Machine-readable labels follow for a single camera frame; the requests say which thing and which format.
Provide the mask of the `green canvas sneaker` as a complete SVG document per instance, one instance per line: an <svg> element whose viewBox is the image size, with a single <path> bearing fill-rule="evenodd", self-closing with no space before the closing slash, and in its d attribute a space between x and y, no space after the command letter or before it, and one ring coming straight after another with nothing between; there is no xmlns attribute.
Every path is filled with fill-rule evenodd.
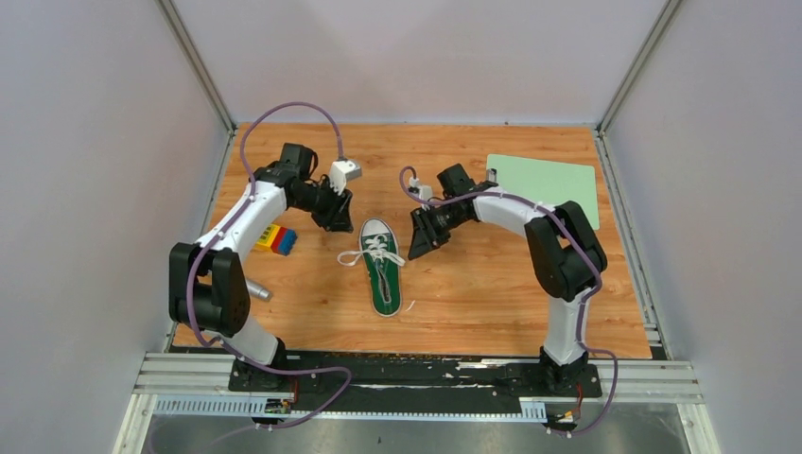
<svg viewBox="0 0 802 454"><path fill-rule="evenodd" d="M369 218L362 224L358 239L359 247L364 244L367 238L377 235L385 235L390 241L388 249L399 254L396 235L390 225L380 218ZM389 261L378 262L371 259L368 261L364 258L361 259L364 261L368 272L371 301L375 312L381 317L394 316L403 303L400 283L402 267L398 267Z"/></svg>

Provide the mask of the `white shoelace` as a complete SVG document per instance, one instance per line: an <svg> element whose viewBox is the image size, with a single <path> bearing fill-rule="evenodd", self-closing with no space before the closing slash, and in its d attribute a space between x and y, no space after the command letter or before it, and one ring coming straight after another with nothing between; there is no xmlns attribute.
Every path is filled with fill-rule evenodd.
<svg viewBox="0 0 802 454"><path fill-rule="evenodd" d="M404 267L406 260L398 253L390 251L389 246L390 241L385 235L372 236L364 241L359 250L339 253L337 261L340 265L353 267L360 258L364 258L366 261L389 261L398 267Z"/></svg>

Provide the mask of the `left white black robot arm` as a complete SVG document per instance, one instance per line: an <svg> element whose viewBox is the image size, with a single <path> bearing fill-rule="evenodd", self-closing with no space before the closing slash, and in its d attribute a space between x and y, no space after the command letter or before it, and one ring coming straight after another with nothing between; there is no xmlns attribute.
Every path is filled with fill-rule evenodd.
<svg viewBox="0 0 802 454"><path fill-rule="evenodd" d="M278 160L259 167L235 206L192 243L179 242L168 258L168 314L172 321L212 335L268 391L282 389L291 374L283 341L251 316L243 264L264 231L289 208L310 214L326 232L353 230L348 182L362 174L338 158L313 180L317 153L286 143Z"/></svg>

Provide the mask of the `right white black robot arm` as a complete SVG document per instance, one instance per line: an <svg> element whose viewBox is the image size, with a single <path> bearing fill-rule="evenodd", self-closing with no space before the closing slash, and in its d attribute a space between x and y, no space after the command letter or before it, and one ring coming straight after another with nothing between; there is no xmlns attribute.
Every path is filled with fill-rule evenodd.
<svg viewBox="0 0 802 454"><path fill-rule="evenodd" d="M600 291L606 254L582 206L547 205L507 191L493 176L474 181L456 164L437 176L440 197L412 166L399 173L404 193L418 202L410 213L409 259L445 245L468 221L494 224L525 238L534 276L549 297L548 330L534 369L525 379L547 393L564 394L580 384L590 349L584 342L586 306Z"/></svg>

